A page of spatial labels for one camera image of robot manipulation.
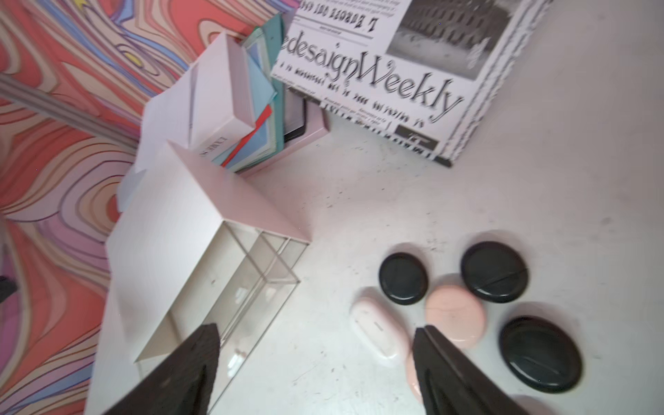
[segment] white box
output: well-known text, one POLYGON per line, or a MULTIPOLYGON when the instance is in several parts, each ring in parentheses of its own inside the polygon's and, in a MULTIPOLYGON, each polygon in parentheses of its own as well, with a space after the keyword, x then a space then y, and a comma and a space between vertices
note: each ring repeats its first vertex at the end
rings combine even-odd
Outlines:
POLYGON ((307 244, 242 178, 167 143, 106 242, 140 377, 200 324, 216 323, 212 408, 299 282, 291 267, 307 244))
POLYGON ((256 127, 247 54, 231 36, 220 33, 199 56, 193 117, 192 151, 213 159, 256 127))

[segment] stack of papers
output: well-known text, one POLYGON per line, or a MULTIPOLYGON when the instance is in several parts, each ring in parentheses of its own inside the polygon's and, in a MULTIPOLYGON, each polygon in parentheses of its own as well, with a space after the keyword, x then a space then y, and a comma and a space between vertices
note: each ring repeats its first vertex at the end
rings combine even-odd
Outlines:
MULTIPOLYGON (((231 171, 248 171, 281 152, 285 141, 307 136, 311 106, 270 77, 283 25, 277 14, 241 44, 220 34, 170 89, 148 101, 135 165, 118 191, 120 212, 167 141, 231 171)), ((322 120, 314 110, 310 117, 322 120)), ((323 131, 317 127, 309 135, 315 139, 323 131)))

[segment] box lid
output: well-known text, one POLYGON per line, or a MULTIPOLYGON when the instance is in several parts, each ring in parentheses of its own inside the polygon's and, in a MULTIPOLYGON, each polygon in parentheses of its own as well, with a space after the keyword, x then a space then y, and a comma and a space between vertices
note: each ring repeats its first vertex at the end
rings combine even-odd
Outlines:
POLYGON ((133 360, 224 220, 308 242, 241 177, 167 142, 106 242, 133 360))

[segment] white floor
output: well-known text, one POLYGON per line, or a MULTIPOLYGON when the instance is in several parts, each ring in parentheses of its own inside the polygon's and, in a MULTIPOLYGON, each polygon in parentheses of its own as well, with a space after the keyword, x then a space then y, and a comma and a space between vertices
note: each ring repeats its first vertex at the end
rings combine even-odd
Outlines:
MULTIPOLYGON (((333 133, 251 179, 314 243, 301 285, 233 380, 219 414, 423 414, 401 370, 374 364, 347 315, 398 244, 432 281, 493 231, 531 284, 487 305, 468 355, 533 414, 664 413, 664 3, 554 2, 453 169, 334 119, 333 133), (578 342, 580 386, 545 395, 502 362, 496 334, 537 313, 578 342)), ((412 333, 423 304, 392 309, 412 333)))

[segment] black and white photograph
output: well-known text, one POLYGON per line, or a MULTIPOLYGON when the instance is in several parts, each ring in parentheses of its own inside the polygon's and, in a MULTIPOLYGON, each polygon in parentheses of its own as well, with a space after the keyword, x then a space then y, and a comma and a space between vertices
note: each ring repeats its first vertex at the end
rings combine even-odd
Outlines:
POLYGON ((413 0, 389 55, 475 80, 521 0, 413 0))

